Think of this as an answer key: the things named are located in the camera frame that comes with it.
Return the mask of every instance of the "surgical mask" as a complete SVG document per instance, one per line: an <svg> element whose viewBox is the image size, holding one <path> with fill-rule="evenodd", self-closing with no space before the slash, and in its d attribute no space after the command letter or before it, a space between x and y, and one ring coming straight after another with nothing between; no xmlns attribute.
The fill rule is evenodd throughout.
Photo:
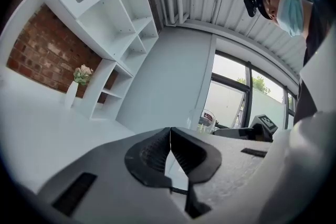
<svg viewBox="0 0 336 224"><path fill-rule="evenodd" d="M280 0L277 21L280 28L291 37L303 32L303 7L301 0Z"/></svg>

